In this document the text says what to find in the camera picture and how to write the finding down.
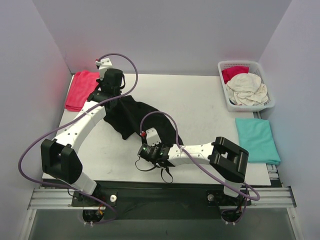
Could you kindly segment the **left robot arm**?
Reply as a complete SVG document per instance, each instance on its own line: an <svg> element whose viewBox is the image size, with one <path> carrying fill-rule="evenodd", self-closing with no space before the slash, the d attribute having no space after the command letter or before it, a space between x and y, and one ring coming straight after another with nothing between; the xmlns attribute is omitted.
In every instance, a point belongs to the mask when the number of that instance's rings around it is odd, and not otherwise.
<svg viewBox="0 0 320 240"><path fill-rule="evenodd" d="M43 172L84 192L83 200L90 206L101 201L101 193L96 190L97 183L84 173L78 151L91 130L118 101L115 99L91 111L89 109L104 100L119 96L126 85L123 71L116 68L107 69L97 83L98 86L90 93L77 115L84 117L65 128L54 139L45 139L40 146Z"/></svg>

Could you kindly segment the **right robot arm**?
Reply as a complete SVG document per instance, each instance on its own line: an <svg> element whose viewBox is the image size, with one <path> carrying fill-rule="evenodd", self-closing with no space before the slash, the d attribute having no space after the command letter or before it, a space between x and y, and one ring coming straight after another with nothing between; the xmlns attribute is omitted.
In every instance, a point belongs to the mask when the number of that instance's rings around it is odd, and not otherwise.
<svg viewBox="0 0 320 240"><path fill-rule="evenodd" d="M212 166L224 178L222 200L233 204L239 199L239 191L245 182L249 152L219 136L214 142L201 145L143 143L137 156L165 170L188 164Z"/></svg>

